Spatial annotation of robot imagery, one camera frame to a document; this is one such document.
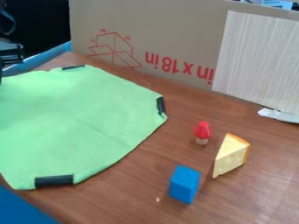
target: green mat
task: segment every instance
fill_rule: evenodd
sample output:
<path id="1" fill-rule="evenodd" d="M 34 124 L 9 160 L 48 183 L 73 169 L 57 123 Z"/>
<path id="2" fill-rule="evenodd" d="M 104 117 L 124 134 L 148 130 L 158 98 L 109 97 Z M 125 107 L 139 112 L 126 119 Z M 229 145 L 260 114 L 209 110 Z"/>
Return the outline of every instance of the green mat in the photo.
<path id="1" fill-rule="evenodd" d="M 0 172 L 17 190 L 79 183 L 166 121 L 161 97 L 92 66 L 4 78 Z"/>

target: box diagram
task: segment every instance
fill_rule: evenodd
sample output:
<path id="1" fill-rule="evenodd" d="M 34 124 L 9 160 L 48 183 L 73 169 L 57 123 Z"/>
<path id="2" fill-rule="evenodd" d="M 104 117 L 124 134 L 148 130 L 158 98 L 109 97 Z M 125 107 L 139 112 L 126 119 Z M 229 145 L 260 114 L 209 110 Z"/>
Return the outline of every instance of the box diagram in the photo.
<path id="1" fill-rule="evenodd" d="M 89 47 L 93 54 L 88 55 L 88 57 L 121 67 L 132 69 L 142 67 L 133 57 L 133 46 L 117 32 L 99 34 L 94 39 L 94 43 L 95 46 Z"/>

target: red mushroom toy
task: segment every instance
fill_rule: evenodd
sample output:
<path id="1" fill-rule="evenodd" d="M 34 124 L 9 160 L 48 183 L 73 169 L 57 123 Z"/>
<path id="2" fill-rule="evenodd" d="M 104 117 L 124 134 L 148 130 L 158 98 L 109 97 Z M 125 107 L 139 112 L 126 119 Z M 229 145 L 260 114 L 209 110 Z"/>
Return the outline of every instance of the red mushroom toy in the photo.
<path id="1" fill-rule="evenodd" d="M 208 122 L 200 122 L 194 130 L 197 144 L 205 145 L 212 135 Z"/>

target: yellow triangular block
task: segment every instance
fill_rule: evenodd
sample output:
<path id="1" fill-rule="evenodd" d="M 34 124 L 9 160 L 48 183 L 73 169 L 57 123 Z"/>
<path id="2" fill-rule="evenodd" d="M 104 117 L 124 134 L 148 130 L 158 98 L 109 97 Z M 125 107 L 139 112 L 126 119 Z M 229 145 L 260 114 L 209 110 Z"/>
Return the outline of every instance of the yellow triangular block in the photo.
<path id="1" fill-rule="evenodd" d="M 249 146 L 243 139 L 227 133 L 215 159 L 212 177 L 215 179 L 246 163 Z"/>

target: wooden table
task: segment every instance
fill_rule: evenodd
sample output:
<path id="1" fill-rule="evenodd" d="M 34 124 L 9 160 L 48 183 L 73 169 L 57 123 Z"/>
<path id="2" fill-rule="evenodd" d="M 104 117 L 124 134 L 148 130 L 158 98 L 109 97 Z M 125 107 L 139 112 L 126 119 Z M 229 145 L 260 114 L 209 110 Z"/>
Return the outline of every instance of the wooden table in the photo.
<path id="1" fill-rule="evenodd" d="M 38 69 L 79 64 L 100 67 L 162 94 L 170 119 L 100 174 L 74 186 L 17 192 L 22 198 L 63 223 L 298 223 L 298 125 L 258 116 L 261 106 L 250 102 L 70 52 Z M 205 148 L 193 139 L 200 120 L 212 125 L 212 140 Z M 190 206 L 169 198 L 168 179 L 175 165 L 188 165 L 205 176 L 227 132 L 251 143 L 247 163 L 205 182 Z"/>

